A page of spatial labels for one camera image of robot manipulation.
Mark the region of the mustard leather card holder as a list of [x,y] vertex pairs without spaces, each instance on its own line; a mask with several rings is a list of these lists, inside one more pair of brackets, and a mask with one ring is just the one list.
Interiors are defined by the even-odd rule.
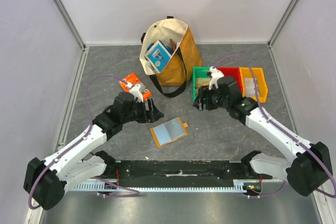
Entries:
[[156,146],[160,148],[188,136],[187,127],[187,122],[182,122],[180,117],[176,117],[150,128],[150,132]]

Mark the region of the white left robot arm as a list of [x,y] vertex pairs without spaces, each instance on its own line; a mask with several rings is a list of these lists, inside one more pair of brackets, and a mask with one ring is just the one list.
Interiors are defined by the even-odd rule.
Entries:
[[86,180],[100,175],[112,177],[115,160],[106,152],[98,152],[86,161],[83,158],[121,132],[126,123],[154,123],[163,117],[151,98],[141,101],[129,92],[119,93],[76,139],[52,155],[42,160],[35,157],[28,163],[23,188],[28,193],[29,208],[49,210]]

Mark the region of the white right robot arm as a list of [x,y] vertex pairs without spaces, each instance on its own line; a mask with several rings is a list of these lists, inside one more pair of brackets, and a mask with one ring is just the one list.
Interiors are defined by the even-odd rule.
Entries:
[[245,178],[269,175],[287,182],[302,196],[319,190],[328,180],[335,184],[328,147],[288,130],[257,101],[243,96],[233,77],[212,78],[209,85],[199,87],[194,106],[200,111],[225,108],[233,119],[259,133],[283,154],[283,158],[276,158],[260,151],[252,153],[240,166]]

